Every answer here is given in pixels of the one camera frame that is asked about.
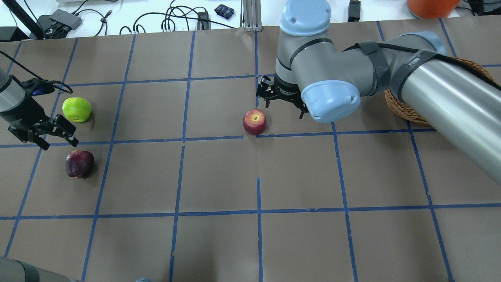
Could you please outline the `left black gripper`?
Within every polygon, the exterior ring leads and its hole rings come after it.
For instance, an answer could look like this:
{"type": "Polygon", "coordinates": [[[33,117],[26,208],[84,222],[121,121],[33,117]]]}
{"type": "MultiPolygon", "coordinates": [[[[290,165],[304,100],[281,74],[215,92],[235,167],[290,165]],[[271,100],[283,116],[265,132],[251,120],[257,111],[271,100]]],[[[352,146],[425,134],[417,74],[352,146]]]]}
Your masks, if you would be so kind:
{"type": "Polygon", "coordinates": [[[33,78],[20,82],[16,78],[7,78],[1,83],[1,117],[9,123],[9,132],[22,143],[34,143],[42,150],[48,150],[50,144],[40,137],[36,127],[37,124],[48,124],[48,135],[63,138],[71,146],[78,145],[76,126],[63,115],[49,118],[33,98],[34,95],[54,91],[54,86],[47,79],[33,78]]]}

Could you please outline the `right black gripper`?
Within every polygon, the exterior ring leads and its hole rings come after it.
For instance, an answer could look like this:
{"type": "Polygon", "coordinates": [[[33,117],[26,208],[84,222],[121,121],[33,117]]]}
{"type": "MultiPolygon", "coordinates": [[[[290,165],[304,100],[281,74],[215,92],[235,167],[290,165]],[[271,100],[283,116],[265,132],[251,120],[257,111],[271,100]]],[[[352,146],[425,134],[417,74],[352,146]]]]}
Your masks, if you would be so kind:
{"type": "Polygon", "coordinates": [[[269,107],[271,101],[276,99],[293,103],[301,111],[299,119],[303,119],[303,116],[309,113],[308,107],[302,100],[299,86],[286,82],[279,76],[275,76],[274,81],[269,77],[261,77],[256,88],[256,97],[265,102],[265,107],[269,107]]]}

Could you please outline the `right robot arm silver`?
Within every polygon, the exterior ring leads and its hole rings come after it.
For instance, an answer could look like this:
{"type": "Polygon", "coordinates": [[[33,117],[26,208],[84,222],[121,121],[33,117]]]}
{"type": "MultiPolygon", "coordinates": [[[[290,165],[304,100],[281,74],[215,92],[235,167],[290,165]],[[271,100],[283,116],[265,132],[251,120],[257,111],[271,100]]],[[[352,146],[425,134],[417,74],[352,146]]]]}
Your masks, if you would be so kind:
{"type": "Polygon", "coordinates": [[[361,98],[390,90],[497,183],[501,179],[500,86],[446,55],[429,31],[338,52],[328,34],[325,0],[289,0],[283,8],[274,80],[262,76],[256,96],[293,103],[318,123],[358,109],[361,98]]]}

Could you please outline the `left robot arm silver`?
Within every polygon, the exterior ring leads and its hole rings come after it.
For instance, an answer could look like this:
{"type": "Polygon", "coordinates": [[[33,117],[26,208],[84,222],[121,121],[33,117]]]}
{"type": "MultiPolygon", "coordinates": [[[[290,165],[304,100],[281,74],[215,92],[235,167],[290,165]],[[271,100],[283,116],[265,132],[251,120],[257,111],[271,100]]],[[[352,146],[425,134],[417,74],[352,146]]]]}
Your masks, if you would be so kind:
{"type": "Polygon", "coordinates": [[[35,96],[51,94],[63,86],[61,91],[73,90],[61,81],[33,78],[21,82],[14,75],[1,71],[0,116],[8,124],[8,131],[22,143],[34,143],[48,150],[49,143],[43,135],[58,136],[71,146],[79,143],[75,137],[76,127],[63,115],[49,117],[43,107],[34,100],[35,96]]]}

